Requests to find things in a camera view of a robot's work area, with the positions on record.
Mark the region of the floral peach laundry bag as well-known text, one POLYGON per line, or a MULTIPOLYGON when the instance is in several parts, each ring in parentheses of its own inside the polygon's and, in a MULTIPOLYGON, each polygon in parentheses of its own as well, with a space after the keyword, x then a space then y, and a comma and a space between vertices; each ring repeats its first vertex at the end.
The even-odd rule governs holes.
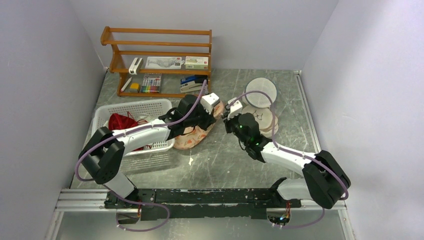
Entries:
MULTIPOLYGON (((223 110, 224 104, 220 101, 213 110, 216 121, 223 114, 223 110)), ((174 148, 178 150, 188 150, 198 145, 207 137, 215 124, 210 126, 206 131, 196 126, 199 115, 205 112, 205 109, 199 102, 194 106, 193 111, 186 119, 169 127, 171 129, 169 137, 175 139, 174 148)))

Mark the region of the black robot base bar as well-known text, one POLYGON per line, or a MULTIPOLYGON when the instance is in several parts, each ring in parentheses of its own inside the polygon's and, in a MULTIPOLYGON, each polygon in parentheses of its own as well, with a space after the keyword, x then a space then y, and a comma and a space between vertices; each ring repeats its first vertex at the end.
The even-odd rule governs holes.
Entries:
POLYGON ((299 199, 283 200, 272 188, 140 188, 124 201, 108 192, 105 209, 135 210, 140 221, 159 219, 237 218, 265 220, 268 209, 300 208, 299 199))

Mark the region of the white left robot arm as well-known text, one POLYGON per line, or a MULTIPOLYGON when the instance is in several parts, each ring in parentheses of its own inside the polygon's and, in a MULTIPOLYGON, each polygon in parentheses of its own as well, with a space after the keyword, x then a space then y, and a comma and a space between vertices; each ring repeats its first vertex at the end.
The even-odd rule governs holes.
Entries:
POLYGON ((187 135, 195 128, 207 130, 216 122, 214 111, 219 103, 220 98, 214 93, 186 95, 177 107, 149 123, 115 131, 101 127, 85 145, 77 163, 98 185, 117 194, 124 207, 132 208, 138 203, 139 194, 137 187, 120 172, 123 157, 152 143, 187 135))

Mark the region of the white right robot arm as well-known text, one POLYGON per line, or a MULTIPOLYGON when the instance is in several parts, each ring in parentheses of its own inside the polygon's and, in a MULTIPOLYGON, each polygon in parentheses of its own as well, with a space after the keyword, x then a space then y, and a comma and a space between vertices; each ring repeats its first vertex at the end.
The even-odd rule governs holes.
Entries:
POLYGON ((274 164, 299 175, 298 179, 278 180, 272 186, 270 202, 282 207, 289 200, 311 200, 324 209, 331 209, 347 195, 351 181, 330 152, 302 152, 274 143, 259 131, 259 124, 250 113, 231 118, 222 116, 225 130, 234 134, 253 160, 274 164))

